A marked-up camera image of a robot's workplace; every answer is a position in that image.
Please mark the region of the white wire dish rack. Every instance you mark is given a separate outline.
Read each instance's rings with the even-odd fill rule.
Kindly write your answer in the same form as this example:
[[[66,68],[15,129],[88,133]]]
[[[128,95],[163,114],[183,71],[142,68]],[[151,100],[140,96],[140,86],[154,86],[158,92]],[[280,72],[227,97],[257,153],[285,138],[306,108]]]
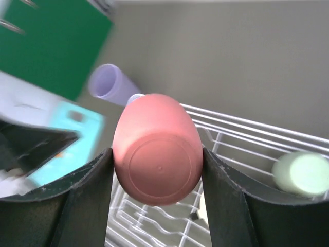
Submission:
[[[328,157],[328,137],[186,106],[203,145],[221,161],[274,189],[275,161],[294,151]],[[327,200],[328,193],[311,198]],[[113,182],[106,246],[212,246],[203,181],[171,206],[147,206],[132,199]]]

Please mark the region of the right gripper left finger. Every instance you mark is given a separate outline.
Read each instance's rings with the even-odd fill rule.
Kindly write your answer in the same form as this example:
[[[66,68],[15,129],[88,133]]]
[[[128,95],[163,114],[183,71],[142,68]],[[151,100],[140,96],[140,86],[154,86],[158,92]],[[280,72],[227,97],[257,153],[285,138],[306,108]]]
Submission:
[[[113,151],[24,196],[1,199],[1,246],[104,246]]]

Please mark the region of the purple cup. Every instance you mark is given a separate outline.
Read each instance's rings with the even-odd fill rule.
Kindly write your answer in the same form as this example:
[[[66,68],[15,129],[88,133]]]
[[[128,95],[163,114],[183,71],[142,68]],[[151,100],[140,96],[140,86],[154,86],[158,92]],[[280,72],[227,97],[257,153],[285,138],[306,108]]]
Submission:
[[[131,96],[141,93],[123,71],[113,64],[102,64],[92,72],[88,90],[95,98],[121,106],[126,106]]]

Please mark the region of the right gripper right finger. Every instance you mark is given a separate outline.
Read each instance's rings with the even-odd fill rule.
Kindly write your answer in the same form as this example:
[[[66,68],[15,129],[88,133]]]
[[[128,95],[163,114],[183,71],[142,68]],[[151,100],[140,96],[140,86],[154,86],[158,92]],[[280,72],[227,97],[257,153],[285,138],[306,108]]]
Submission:
[[[328,246],[328,201],[269,187],[204,148],[212,246]]]

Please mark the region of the teal cutting board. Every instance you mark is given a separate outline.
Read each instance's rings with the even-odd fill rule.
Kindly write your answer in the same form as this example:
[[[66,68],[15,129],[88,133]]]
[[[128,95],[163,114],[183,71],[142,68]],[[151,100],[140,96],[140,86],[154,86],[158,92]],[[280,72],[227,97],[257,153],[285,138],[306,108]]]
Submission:
[[[78,133],[79,139],[30,174],[28,178],[40,187],[88,163],[103,130],[103,125],[103,115],[76,104],[61,101],[54,111],[49,126],[56,129],[74,130]]]

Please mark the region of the green cup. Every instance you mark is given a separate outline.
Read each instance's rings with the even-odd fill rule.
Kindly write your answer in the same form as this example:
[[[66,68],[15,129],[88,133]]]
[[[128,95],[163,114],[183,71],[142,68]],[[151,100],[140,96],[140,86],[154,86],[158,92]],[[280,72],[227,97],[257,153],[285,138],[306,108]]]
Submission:
[[[304,197],[328,191],[328,159],[313,152],[293,152],[280,157],[272,167],[276,186]]]

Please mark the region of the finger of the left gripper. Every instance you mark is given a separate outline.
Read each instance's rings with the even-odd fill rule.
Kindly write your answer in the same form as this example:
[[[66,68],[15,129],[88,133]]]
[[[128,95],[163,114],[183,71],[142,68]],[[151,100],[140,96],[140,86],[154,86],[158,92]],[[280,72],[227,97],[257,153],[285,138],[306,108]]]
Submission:
[[[79,139],[75,131],[1,121],[1,170],[29,175]]]

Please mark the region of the red cup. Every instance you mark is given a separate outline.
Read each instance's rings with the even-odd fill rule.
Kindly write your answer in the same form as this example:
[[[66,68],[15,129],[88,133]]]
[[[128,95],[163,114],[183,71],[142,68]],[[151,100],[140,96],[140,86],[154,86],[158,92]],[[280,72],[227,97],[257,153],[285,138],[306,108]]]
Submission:
[[[203,151],[186,110],[163,94],[146,94],[123,110],[113,140],[115,172],[125,192],[147,205],[171,205],[200,180]]]

